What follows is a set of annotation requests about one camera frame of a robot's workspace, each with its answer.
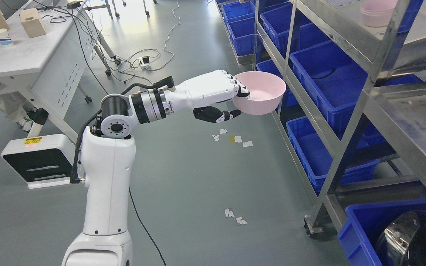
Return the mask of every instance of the shelf caster wheel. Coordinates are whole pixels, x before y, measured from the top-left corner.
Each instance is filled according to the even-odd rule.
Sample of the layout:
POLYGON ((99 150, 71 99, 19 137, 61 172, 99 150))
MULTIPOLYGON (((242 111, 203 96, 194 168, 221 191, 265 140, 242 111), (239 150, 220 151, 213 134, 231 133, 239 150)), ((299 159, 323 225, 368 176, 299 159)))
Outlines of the shelf caster wheel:
POLYGON ((308 229, 308 224, 307 224, 307 221, 304 219, 303 220, 303 229, 305 229, 305 233, 307 234, 307 236, 308 237, 310 237, 311 239, 319 239, 320 237, 321 237, 321 235, 322 235, 322 233, 320 232, 320 233, 318 233, 318 232, 314 232, 314 231, 311 231, 310 232, 310 229, 308 229))

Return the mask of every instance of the pink bowl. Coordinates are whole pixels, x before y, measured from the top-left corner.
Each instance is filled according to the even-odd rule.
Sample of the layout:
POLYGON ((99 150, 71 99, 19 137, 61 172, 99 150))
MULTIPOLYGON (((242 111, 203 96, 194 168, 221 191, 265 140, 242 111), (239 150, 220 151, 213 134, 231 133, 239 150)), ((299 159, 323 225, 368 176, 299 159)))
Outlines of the pink bowl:
POLYGON ((285 82, 267 72, 242 72, 235 78, 247 87, 251 95, 248 99, 234 97, 233 103, 236 108, 249 115, 265 115, 274 111, 285 92, 285 82))
POLYGON ((384 27, 394 13, 398 0, 367 0, 361 5, 362 21, 369 27, 384 27))

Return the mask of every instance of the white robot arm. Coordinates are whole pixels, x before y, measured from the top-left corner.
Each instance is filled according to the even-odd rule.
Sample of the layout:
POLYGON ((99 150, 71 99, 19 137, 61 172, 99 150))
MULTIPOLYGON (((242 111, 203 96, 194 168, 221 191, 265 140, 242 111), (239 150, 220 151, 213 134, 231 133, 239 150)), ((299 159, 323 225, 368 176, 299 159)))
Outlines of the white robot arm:
POLYGON ((241 111, 223 112, 209 106, 249 91, 226 71, 216 70, 174 86, 171 78, 129 96, 110 94, 101 101, 95 126, 86 126, 78 136, 71 183, 88 188, 83 232, 68 247, 62 266, 130 266, 132 240, 127 230, 129 180, 135 159, 131 133, 142 123, 166 118, 182 108, 192 109, 195 118, 219 123, 241 111), (77 165, 85 175, 78 177, 77 165))

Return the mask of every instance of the person's leg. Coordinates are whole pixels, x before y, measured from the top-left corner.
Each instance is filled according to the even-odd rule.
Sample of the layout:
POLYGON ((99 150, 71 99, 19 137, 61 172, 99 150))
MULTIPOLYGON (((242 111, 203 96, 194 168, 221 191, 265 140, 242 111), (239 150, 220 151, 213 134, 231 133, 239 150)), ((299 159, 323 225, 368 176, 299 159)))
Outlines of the person's leg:
POLYGON ((13 92, 0 95, 0 110, 5 114, 5 118, 13 123, 17 123, 22 130, 29 131, 32 127, 32 120, 27 115, 26 108, 33 108, 20 93, 13 92))

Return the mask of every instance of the epoxy floor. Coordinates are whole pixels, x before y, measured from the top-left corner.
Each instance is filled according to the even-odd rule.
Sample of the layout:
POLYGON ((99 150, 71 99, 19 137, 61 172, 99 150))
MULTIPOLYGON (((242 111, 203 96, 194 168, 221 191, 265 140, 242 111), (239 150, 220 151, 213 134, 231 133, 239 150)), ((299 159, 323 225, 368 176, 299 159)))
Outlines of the epoxy floor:
MULTIPOLYGON (((94 10, 96 24, 118 56, 141 49, 162 49, 176 24, 176 0, 117 0, 120 19, 105 9, 94 10)), ((174 59, 156 72, 137 74, 157 81, 172 75, 176 83, 213 71, 238 68, 214 3, 180 0, 181 17, 167 42, 174 59)), ((164 52, 152 67, 169 59, 164 52)), ((127 85, 107 78, 96 58, 90 63, 110 93, 127 85)), ((78 131, 99 109, 105 95, 87 71, 82 86, 93 103, 78 91, 66 121, 78 131)), ((232 109, 232 103, 218 104, 232 109)), ((42 135, 59 133, 48 123, 42 135)), ((0 113, 0 153, 12 139, 26 135, 0 113)), ((242 115, 223 124, 194 119, 183 110, 135 130, 136 161, 131 190, 141 219, 157 242, 168 266, 341 266, 347 261, 336 239, 314 241, 303 229, 311 204, 302 190, 281 135, 271 115, 242 115), (228 133, 214 142, 219 129, 228 133), (252 147, 230 143, 230 135, 252 141, 252 147), (226 208, 247 224, 225 217, 226 208)), ((0 265, 56 266, 67 246, 82 231, 86 203, 83 185, 29 190, 0 158, 0 265)), ((162 265, 159 255, 130 206, 129 231, 134 244, 132 265, 162 265)))

